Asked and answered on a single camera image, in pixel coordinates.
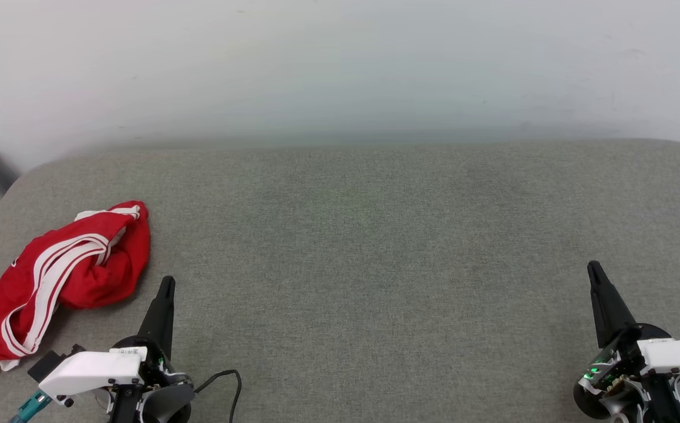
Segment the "red white-striped shirt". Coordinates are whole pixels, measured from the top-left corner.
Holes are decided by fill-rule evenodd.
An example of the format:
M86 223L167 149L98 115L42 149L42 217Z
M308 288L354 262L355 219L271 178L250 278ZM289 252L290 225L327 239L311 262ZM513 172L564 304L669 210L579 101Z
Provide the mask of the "red white-striped shirt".
M0 277L0 370L37 353L60 306L92 310L130 297L149 256L149 211L137 200L83 211L32 240Z

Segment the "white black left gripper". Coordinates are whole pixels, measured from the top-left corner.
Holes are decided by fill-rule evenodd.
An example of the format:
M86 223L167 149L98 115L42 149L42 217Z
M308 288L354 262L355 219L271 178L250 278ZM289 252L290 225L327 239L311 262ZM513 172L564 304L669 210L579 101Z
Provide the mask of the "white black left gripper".
M169 361L175 289L174 277L163 277L139 335L109 351L75 354L40 382L39 390L64 407L84 393L104 399L107 423L188 423L193 382Z

